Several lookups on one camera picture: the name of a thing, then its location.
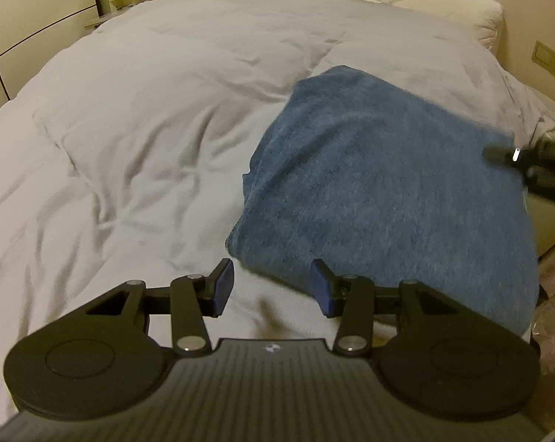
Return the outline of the white round laundry basket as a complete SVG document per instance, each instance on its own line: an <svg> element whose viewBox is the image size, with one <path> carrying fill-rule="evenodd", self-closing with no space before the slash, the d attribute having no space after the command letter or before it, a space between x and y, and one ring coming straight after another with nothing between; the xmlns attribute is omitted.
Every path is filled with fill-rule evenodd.
<svg viewBox="0 0 555 442"><path fill-rule="evenodd" d="M528 89L541 101L547 117L555 122L555 101L536 89ZM555 128L548 130L547 136L555 139ZM555 204L529 194L526 208L533 222L537 255L543 256L555 245Z"/></svg>

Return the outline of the white duvet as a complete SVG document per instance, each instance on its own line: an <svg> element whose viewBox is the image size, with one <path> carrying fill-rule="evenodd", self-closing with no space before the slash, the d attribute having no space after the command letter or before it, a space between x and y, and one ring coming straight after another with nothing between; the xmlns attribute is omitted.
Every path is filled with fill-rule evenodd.
<svg viewBox="0 0 555 442"><path fill-rule="evenodd" d="M126 280L224 257L241 177L297 81L346 65L519 142L538 94L460 26L363 0L154 0L58 53L0 108L0 426L23 337Z"/></svg>

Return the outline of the brass wall switch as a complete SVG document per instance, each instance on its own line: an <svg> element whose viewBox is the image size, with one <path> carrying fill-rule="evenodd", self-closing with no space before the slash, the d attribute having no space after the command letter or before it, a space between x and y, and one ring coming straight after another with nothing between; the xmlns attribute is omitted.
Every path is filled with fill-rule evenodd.
<svg viewBox="0 0 555 442"><path fill-rule="evenodd" d="M548 72L552 72L552 57L554 57L554 51L537 40L533 49L533 62Z"/></svg>

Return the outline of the blue denim jeans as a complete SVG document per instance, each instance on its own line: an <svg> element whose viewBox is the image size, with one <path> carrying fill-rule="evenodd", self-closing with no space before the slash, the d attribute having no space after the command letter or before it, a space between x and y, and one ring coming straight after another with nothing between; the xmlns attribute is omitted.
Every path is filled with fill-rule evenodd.
<svg viewBox="0 0 555 442"><path fill-rule="evenodd" d="M247 269L301 291L311 263L380 286L419 280L514 333L538 297L521 177L484 160L512 139L363 71L299 81L242 178L227 237Z"/></svg>

